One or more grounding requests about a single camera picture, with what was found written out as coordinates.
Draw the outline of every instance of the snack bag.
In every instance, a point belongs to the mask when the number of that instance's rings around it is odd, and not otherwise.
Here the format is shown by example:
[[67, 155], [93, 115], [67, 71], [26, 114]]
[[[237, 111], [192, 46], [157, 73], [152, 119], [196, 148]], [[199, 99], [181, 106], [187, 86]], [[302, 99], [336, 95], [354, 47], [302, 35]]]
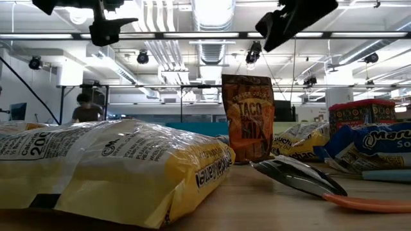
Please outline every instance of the snack bag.
[[319, 161], [314, 146], [323, 146], [329, 140], [328, 123], [297, 124], [275, 136], [271, 153], [302, 161]]
[[346, 173], [411, 167], [411, 123], [345, 125], [314, 152]]
[[37, 128], [45, 128], [46, 124], [26, 123], [24, 121], [9, 121], [0, 123], [0, 138]]
[[268, 77], [222, 76], [230, 147], [237, 163], [269, 157], [274, 123], [274, 93]]
[[159, 228], [227, 176], [233, 150], [137, 120], [63, 125], [0, 139], [0, 209], [53, 209]]

